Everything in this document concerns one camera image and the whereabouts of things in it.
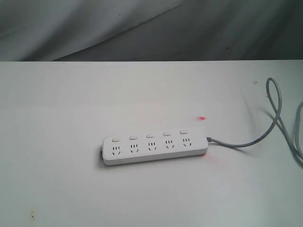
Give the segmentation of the white five-outlet power strip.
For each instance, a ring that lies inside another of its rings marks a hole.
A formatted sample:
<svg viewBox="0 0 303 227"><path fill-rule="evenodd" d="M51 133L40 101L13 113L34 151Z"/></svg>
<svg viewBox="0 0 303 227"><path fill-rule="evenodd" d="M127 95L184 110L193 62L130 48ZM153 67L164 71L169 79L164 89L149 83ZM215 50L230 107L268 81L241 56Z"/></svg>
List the white five-outlet power strip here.
<svg viewBox="0 0 303 227"><path fill-rule="evenodd" d="M208 140L200 128L108 136L102 159L107 166L204 155Z"/></svg>

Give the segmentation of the grey backdrop cloth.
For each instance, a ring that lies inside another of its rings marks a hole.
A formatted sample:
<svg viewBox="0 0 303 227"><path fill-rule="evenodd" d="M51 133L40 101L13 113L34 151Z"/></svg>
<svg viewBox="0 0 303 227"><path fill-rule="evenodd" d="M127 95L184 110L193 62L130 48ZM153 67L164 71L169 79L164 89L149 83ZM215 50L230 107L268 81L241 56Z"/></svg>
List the grey backdrop cloth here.
<svg viewBox="0 0 303 227"><path fill-rule="evenodd" d="M3 0L2 61L303 57L300 0Z"/></svg>

